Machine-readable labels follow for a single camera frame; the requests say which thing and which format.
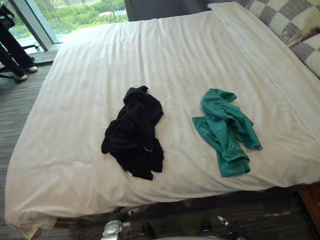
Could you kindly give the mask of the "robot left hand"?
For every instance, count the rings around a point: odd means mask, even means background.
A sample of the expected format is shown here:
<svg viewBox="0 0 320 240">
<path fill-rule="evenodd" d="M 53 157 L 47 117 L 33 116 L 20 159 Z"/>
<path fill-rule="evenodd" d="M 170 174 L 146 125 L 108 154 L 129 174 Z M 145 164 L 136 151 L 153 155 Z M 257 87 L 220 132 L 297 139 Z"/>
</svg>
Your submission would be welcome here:
<svg viewBox="0 0 320 240">
<path fill-rule="evenodd" d="M 119 207 L 112 212 L 109 221 L 120 221 L 124 223 L 131 216 L 139 214 L 143 209 L 140 207 L 125 209 L 124 207 Z"/>
</svg>

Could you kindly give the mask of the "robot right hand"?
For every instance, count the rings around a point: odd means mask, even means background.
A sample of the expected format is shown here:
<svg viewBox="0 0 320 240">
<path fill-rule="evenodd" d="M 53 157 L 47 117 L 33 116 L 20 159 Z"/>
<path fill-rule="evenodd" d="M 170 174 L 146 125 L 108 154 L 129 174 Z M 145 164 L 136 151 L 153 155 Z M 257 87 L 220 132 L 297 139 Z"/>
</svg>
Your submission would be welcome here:
<svg viewBox="0 0 320 240">
<path fill-rule="evenodd" d="M 222 216 L 217 216 L 217 219 L 227 227 L 229 237 L 232 237 L 232 238 L 240 237 L 243 231 L 243 227 L 240 224 L 229 222 Z"/>
</svg>

